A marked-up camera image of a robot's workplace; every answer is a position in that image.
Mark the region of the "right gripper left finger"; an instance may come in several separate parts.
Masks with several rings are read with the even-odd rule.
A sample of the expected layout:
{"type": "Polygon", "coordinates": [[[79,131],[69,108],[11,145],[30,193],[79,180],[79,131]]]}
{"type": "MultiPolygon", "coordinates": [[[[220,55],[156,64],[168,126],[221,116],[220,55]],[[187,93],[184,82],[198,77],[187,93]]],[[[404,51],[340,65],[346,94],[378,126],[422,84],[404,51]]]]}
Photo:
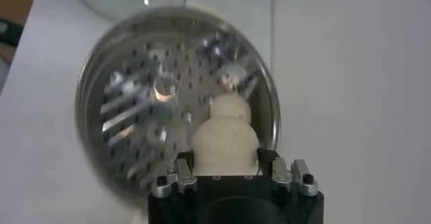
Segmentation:
{"type": "Polygon", "coordinates": [[[174,188],[182,195],[197,191],[197,177],[193,174],[194,154],[192,151],[179,153],[174,163],[157,175],[152,186],[152,196],[168,198],[174,188]]]}

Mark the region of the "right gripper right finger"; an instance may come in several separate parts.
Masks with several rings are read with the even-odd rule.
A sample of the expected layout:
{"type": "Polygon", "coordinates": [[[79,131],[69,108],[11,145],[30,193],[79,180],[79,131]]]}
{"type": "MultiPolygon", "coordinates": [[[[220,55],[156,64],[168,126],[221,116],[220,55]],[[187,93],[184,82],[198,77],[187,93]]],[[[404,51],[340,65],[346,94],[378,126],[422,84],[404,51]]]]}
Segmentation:
{"type": "Polygon", "coordinates": [[[271,180],[275,191],[294,191],[302,196],[318,195],[318,182],[304,159],[295,159],[288,167],[285,159],[275,150],[258,148],[257,155],[259,171],[271,180]]]}

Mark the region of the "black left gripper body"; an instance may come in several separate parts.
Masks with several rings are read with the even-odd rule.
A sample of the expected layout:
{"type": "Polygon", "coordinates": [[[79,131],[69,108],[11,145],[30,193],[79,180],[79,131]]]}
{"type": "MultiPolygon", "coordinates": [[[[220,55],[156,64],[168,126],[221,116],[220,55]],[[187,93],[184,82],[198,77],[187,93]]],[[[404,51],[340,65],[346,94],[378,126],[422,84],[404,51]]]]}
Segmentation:
{"type": "Polygon", "coordinates": [[[24,27],[10,20],[0,19],[0,41],[11,46],[17,46],[24,27]]]}

